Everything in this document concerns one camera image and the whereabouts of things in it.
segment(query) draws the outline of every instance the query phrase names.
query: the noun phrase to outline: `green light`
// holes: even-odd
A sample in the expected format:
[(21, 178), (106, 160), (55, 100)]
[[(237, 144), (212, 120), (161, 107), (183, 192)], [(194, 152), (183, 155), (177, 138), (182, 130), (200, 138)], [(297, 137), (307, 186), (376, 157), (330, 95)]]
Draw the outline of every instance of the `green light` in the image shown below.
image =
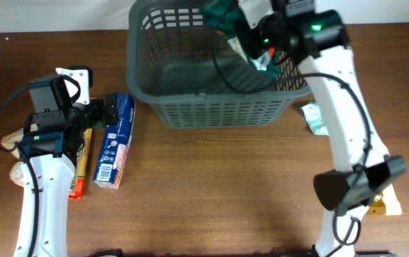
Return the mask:
[(322, 25), (321, 24), (312, 25), (311, 28), (313, 31), (319, 32), (322, 29)]

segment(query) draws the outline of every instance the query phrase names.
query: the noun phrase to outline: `basket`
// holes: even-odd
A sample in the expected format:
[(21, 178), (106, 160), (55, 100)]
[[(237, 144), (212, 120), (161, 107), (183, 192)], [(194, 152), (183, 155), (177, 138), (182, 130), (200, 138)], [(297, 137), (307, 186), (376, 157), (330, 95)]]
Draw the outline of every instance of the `basket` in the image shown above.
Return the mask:
[[(303, 79), (257, 94), (228, 89), (213, 65), (213, 49), (222, 72), (239, 89), (257, 89), (275, 78), (249, 66), (225, 38), (204, 25), (199, 9), (207, 1), (138, 0), (132, 6), (126, 73), (129, 91), (175, 129), (271, 124), (310, 89)], [(280, 79), (298, 75), (291, 60), (281, 70)]]

